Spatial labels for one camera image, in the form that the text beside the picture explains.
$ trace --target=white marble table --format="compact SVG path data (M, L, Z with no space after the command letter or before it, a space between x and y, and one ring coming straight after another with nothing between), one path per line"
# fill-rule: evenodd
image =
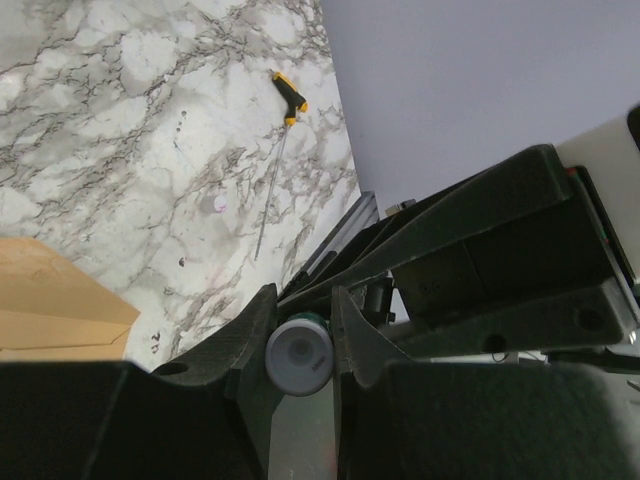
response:
M126 355L145 368L286 283L359 196L317 0L3 8L0 236L40 239L138 308ZM285 111L271 69L310 108L254 261ZM227 210L203 212L215 195Z

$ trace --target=cylindrical object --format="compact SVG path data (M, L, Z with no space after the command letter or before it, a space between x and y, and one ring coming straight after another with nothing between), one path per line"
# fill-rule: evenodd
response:
M316 393L331 378L333 344L325 320L315 313L294 315L269 338L265 353L269 378L289 395Z

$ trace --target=brown cardboard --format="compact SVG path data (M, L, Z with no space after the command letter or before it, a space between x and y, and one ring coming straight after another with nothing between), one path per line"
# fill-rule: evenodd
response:
M0 360L122 357L139 312L32 238L0 238Z

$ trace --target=marble tabletop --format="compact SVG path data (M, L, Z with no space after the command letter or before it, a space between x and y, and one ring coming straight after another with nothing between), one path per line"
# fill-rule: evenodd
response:
M359 196L318 0L15 0L0 20L0 236L141 314L154 368L279 287ZM289 76L309 110L283 133ZM204 204L226 199L226 210Z

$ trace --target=wall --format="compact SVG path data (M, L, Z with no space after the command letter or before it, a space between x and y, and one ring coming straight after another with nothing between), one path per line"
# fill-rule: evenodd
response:
M640 101L640 2L322 0L363 190L420 199Z

